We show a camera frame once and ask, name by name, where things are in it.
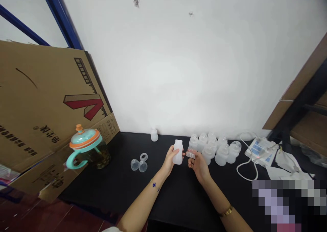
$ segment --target hand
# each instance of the hand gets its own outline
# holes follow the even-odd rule
[[[188,159],[188,167],[192,168],[195,172],[195,175],[201,185],[203,185],[206,181],[208,181],[211,176],[209,172],[209,168],[202,154],[197,151],[187,150],[195,155],[195,159]]]
[[[166,154],[166,158],[165,158],[165,161],[163,162],[163,165],[161,167],[161,170],[162,172],[164,173],[165,177],[167,178],[170,173],[171,173],[171,170],[173,169],[173,166],[174,166],[174,163],[173,163],[173,157],[175,155],[177,155],[177,153],[180,152],[179,149],[177,150],[174,150],[174,146],[172,145],[167,154]]]

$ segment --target wall stain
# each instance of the wall stain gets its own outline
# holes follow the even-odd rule
[[[134,0],[133,2],[134,2],[134,6],[135,6],[135,7],[139,7],[139,2],[140,2],[140,0]]]

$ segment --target black table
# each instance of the black table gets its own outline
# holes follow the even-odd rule
[[[159,135],[152,142],[149,134],[120,132],[108,144],[111,163],[102,170],[88,166],[59,196],[64,201],[92,206],[117,213],[124,213],[162,166],[165,155],[175,139],[183,140],[188,147],[189,137]],[[264,207],[258,198],[252,198],[251,182],[240,177],[236,167],[249,160],[244,155],[246,146],[234,164],[221,167],[212,159],[209,170],[212,178],[237,209],[253,231],[269,231],[270,217],[264,215]],[[142,153],[149,156],[144,173],[132,171],[130,162]],[[217,212],[207,194],[196,179],[194,171],[187,166],[185,157],[181,165],[175,165],[161,188],[149,219],[201,231],[225,231]],[[265,168],[257,165],[259,178],[269,180]],[[240,173],[254,178],[254,165],[240,167]]]

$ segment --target red floor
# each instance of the red floor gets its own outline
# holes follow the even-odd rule
[[[60,200],[48,204],[37,197],[11,192],[23,197],[19,204],[0,198],[0,231],[24,232],[100,232],[112,226],[76,206]]]

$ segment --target forearm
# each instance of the forearm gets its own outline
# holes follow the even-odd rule
[[[127,209],[117,227],[124,232],[141,231],[147,221],[152,206],[159,194],[166,177],[161,170],[153,177],[153,180],[144,188],[132,205]]]
[[[210,177],[206,182],[202,184],[204,190],[208,194],[213,206],[218,213],[224,213],[230,207],[230,203],[226,196]],[[227,232],[248,232],[252,231],[249,225],[244,221],[241,215],[233,208],[231,214],[220,217],[222,223]]]

